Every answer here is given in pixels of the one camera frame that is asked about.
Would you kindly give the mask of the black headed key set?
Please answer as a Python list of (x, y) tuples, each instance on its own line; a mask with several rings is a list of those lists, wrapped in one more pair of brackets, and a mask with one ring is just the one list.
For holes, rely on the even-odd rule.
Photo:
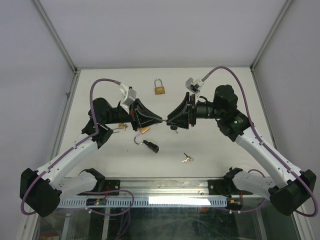
[(174, 131), (176, 134), (178, 134), (178, 127), (177, 127), (177, 126), (170, 125), (170, 129), (171, 129), (172, 131)]

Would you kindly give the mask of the small brass padlock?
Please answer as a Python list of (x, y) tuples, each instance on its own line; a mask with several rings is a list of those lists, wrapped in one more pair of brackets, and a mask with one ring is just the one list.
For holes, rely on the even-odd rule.
[(115, 133), (118, 133), (120, 130), (125, 130), (126, 124), (125, 123), (119, 123), (116, 128), (113, 129)]

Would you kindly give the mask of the black padlock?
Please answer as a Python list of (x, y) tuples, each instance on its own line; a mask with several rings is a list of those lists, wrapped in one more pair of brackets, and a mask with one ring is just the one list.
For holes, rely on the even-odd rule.
[(158, 153), (160, 148), (158, 145), (152, 143), (151, 141), (147, 141), (147, 140), (143, 140), (143, 143), (150, 149), (152, 150), (154, 153)]

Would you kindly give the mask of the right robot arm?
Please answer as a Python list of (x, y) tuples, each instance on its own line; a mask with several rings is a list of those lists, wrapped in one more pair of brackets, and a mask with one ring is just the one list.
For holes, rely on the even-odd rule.
[(215, 119), (219, 130), (246, 150), (269, 174), (263, 177), (235, 167), (224, 175), (223, 187), (230, 194), (238, 190), (259, 195), (271, 202), (285, 216), (308, 200), (314, 190), (316, 175), (303, 171), (276, 151), (237, 109), (238, 97), (232, 86), (220, 85), (213, 101), (196, 101), (186, 93), (181, 104), (167, 116), (166, 124), (182, 129), (194, 126), (197, 119)]

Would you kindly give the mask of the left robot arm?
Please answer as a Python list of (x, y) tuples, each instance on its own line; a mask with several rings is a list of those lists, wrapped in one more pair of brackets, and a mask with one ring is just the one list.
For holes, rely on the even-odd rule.
[(130, 123), (137, 131), (163, 122), (162, 117), (147, 109), (138, 98), (130, 101), (128, 110), (121, 104), (113, 107), (104, 98), (96, 98), (90, 103), (88, 115), (88, 123), (65, 152), (36, 170), (27, 168), (22, 172), (19, 197), (24, 215), (29, 214), (25, 205), (32, 208), (32, 214), (47, 217), (65, 199), (84, 192), (96, 195), (103, 192), (105, 176), (93, 168), (82, 170), (76, 177), (66, 176), (109, 140), (114, 133), (109, 124)]

